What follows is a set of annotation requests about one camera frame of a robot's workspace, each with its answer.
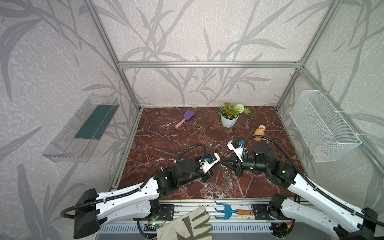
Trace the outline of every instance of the clear plastic object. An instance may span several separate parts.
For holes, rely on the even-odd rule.
[[[336,161],[361,144],[339,111],[318,90],[303,91],[290,114],[317,162]]]
[[[87,162],[118,107],[116,97],[90,94],[43,156],[53,162]]]

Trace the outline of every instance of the purple spatula blade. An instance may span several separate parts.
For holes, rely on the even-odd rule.
[[[184,113],[184,119],[185,120],[189,120],[191,119],[191,117],[195,114],[195,112],[192,112],[191,110],[187,110],[185,113]]]

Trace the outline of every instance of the white flower pot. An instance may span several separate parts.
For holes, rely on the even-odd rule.
[[[223,115],[221,115],[221,123],[223,124],[224,127],[233,127],[233,125],[236,123],[237,119],[239,118],[239,116],[237,116],[237,118],[235,119],[226,119],[225,117],[223,117]]]

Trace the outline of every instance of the potted plant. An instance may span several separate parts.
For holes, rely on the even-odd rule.
[[[240,113],[245,113],[246,115],[249,115],[251,113],[251,110],[249,108],[244,108],[244,105],[241,103],[233,105],[229,102],[223,102],[223,105],[220,106],[219,113],[223,126],[232,127],[236,123]]]

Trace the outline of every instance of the blue garden fork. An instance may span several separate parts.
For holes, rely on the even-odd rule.
[[[217,208],[215,208],[215,211],[224,213],[224,217],[215,216],[215,218],[217,218],[217,219],[229,219],[233,213],[238,214],[238,215],[250,215],[250,216],[254,215],[252,210],[240,210],[240,209],[233,210],[229,204],[222,204],[219,202],[215,202],[215,203],[217,205],[223,205],[224,206],[223,210],[217,210]]]

